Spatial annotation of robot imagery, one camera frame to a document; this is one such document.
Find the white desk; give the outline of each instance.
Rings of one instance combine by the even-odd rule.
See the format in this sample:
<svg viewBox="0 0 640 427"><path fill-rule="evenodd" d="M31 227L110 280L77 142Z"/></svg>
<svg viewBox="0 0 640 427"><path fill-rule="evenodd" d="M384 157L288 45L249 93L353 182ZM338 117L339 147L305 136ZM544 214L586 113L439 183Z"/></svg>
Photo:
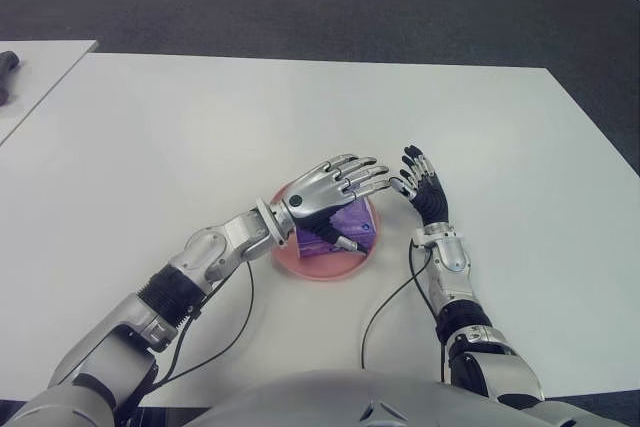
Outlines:
<svg viewBox="0 0 640 427"><path fill-rule="evenodd" d="M95 40L0 42L0 52L13 50L20 58L18 68L9 74L9 100L0 106L0 144L76 62L97 45Z"/></svg>
<svg viewBox="0 0 640 427"><path fill-rule="evenodd" d="M485 310L546 394L637 389L640 180L548 71L89 54L0 148L0 398L43 388L194 230L337 153L397 169L409 142L440 173ZM374 202L381 238L362 270L319 283L255 262L241 341L147 405L208 406L287 373L357 368L418 225L395 192ZM178 371L228 343L248 292L242 268ZM374 327L368 366L436 379L438 362L433 321L407 289Z"/></svg>

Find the robot finger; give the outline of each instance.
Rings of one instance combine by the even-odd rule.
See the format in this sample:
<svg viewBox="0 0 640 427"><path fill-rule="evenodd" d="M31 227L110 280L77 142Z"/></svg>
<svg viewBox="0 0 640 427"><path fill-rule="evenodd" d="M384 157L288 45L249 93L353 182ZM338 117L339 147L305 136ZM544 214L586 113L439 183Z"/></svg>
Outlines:
<svg viewBox="0 0 640 427"><path fill-rule="evenodd" d="M347 162L339 167L336 168L337 170L337 174L335 176L336 180L339 179L343 179L345 178L347 175L360 170L362 167L366 166L366 165L373 165L377 162L377 159L374 159L373 157L361 157L361 158L356 158L350 162Z"/></svg>
<svg viewBox="0 0 640 427"><path fill-rule="evenodd" d="M387 167L386 165L376 165L367 169L358 170L344 178L344 182L346 184L344 188L351 187L352 189L355 189L359 187L362 182L369 180L377 175L386 174L387 172L389 172L389 167Z"/></svg>
<svg viewBox="0 0 640 427"><path fill-rule="evenodd" d="M336 169L341 165L346 164L347 162L351 162L352 160L357 159L358 156L354 154L342 154L332 159L327 160L324 165L324 171L329 172L330 170Z"/></svg>
<svg viewBox="0 0 640 427"><path fill-rule="evenodd" d="M404 169L400 169L400 175L403 176L405 179L407 179L407 182L411 184L411 187L413 187L414 189L418 188L418 181L409 172L407 172Z"/></svg>
<svg viewBox="0 0 640 427"><path fill-rule="evenodd" d="M424 155L422 151L419 148L417 148L415 145L410 145L409 147L405 147L404 153L407 154L412 159L417 159L421 155Z"/></svg>
<svg viewBox="0 0 640 427"><path fill-rule="evenodd" d="M405 182L404 180L398 177L391 177L391 180L389 181L389 183L391 184L391 187L393 187L394 190L400 192L409 200L413 200L416 197L416 195L418 195L418 193L412 186L410 186L407 182Z"/></svg>
<svg viewBox="0 0 640 427"><path fill-rule="evenodd" d="M371 194L375 194L376 192L380 192L381 190L389 188L391 184L388 180L379 180L377 182L372 182L370 184L365 184L357 190L349 192L353 199L360 199L362 197L367 197Z"/></svg>
<svg viewBox="0 0 640 427"><path fill-rule="evenodd" d="M410 157L403 155L402 161L411 169L411 172L413 172L413 176L416 178L416 180L422 178L422 170L418 168L418 166Z"/></svg>
<svg viewBox="0 0 640 427"><path fill-rule="evenodd" d="M422 165L423 170L429 177L436 175L436 170L433 168L433 165L431 165L431 162L427 157L421 154L418 157L418 162Z"/></svg>

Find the black tool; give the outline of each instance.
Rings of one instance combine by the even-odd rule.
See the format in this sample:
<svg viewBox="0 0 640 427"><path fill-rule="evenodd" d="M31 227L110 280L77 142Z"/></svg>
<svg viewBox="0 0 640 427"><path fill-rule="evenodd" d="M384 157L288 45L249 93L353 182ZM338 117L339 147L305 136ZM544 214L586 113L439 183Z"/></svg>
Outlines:
<svg viewBox="0 0 640 427"><path fill-rule="evenodd" d="M4 105L9 98L9 91L7 90L9 72L15 69L19 63L20 59L15 52L8 50L0 54L0 105Z"/></svg>

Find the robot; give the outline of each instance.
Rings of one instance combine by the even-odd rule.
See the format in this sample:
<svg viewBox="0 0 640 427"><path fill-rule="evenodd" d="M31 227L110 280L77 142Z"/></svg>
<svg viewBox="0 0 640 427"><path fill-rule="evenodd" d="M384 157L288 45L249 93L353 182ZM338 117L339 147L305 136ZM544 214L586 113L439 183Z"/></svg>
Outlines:
<svg viewBox="0 0 640 427"><path fill-rule="evenodd" d="M47 390L8 427L126 425L150 392L163 351L187 318L244 262L283 246L295 227L353 255L366 249L336 230L330 217L354 200L392 187L420 214L412 245L425 266L412 272L436 319L449 358L450 383L366 370L298 374L232 397L191 427L614 427L622 424L561 402L545 401L540 382L482 309L469 282L471 261L449 223L438 176L416 147L405 149L401 177L371 157L339 155L289 185L282 200L193 234L137 293L126 297L62 359ZM428 291L417 281L426 272Z"/></svg>

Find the gray carpet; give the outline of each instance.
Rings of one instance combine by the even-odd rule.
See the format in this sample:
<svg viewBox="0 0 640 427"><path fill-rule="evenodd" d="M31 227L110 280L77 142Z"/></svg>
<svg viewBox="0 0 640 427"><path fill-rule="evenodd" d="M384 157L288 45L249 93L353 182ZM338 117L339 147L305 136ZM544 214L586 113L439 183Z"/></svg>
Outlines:
<svg viewBox="0 0 640 427"><path fill-rule="evenodd" d="M636 0L0 0L0 7L0 39L96 38L104 52L546 67L640 170ZM588 405L639 425L637 395L611 395L617 400L589 397Z"/></svg>

